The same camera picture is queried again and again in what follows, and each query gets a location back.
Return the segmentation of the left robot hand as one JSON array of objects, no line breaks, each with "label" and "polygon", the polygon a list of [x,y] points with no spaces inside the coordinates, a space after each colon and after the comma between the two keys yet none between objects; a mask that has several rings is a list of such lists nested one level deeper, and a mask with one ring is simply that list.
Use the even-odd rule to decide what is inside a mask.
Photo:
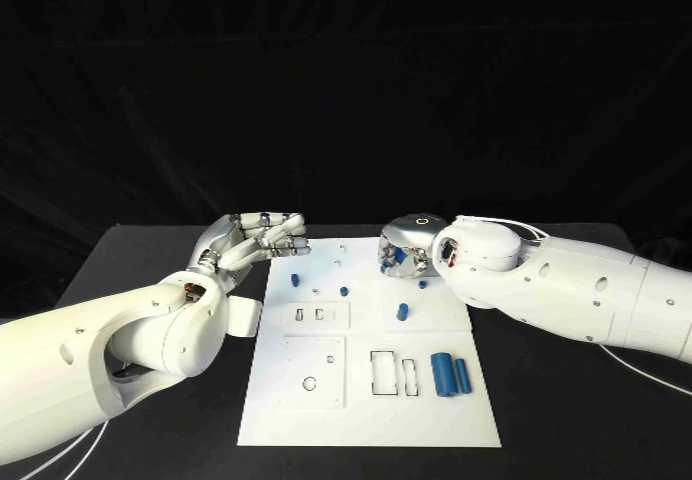
[{"label": "left robot hand", "polygon": [[305,235],[301,213],[224,215],[198,239],[188,270],[211,276],[230,293],[257,262],[311,253]]}]

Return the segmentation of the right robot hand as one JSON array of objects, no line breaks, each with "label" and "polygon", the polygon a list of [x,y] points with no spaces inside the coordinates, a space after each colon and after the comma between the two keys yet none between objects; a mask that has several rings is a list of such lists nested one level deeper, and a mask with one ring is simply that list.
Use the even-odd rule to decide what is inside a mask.
[{"label": "right robot hand", "polygon": [[433,214],[409,214],[383,228],[378,244],[381,273],[394,278],[436,276],[432,266],[437,234],[449,222]]}]

